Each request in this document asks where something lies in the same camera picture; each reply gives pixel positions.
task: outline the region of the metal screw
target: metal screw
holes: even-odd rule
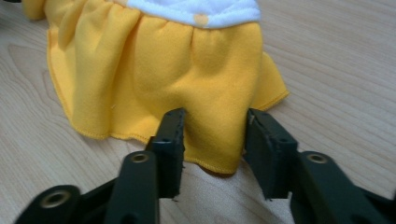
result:
[[[53,208],[57,207],[69,200],[70,193],[66,190],[56,190],[51,194],[47,195],[43,200],[41,200],[41,207],[43,208]]]
[[[149,156],[146,154],[137,154],[132,156],[131,160],[133,162],[145,162],[149,160]]]
[[[310,161],[315,162],[315,163],[320,163],[320,164],[327,163],[327,159],[319,154],[309,154],[306,157]]]

